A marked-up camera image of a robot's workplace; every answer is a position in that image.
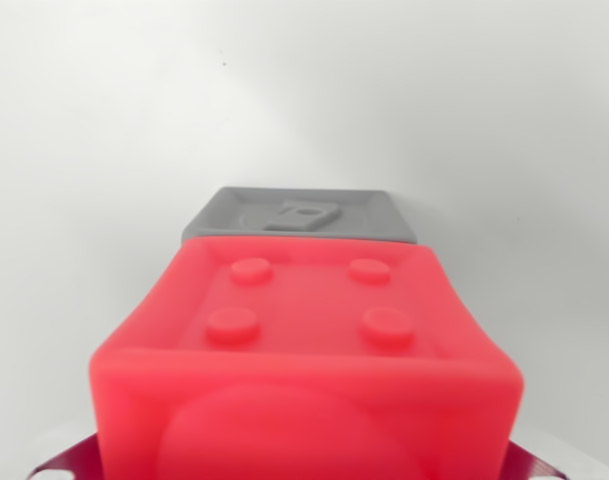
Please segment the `black-padded silver gripper right finger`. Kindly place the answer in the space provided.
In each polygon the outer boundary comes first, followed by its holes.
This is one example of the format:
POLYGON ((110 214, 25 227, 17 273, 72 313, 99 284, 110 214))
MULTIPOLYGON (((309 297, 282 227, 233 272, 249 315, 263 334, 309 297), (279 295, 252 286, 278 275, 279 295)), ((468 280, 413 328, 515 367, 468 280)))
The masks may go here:
POLYGON ((511 441, 503 462, 503 480, 567 479, 559 469, 511 441))

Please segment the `black-padded silver gripper left finger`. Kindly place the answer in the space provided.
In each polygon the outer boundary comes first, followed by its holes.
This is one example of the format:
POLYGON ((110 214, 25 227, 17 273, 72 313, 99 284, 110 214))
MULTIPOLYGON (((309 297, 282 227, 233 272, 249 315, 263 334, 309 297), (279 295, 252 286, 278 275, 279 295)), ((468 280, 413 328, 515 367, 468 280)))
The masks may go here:
POLYGON ((28 480, 101 480, 102 463, 97 435, 90 435, 44 461, 27 476, 28 480))

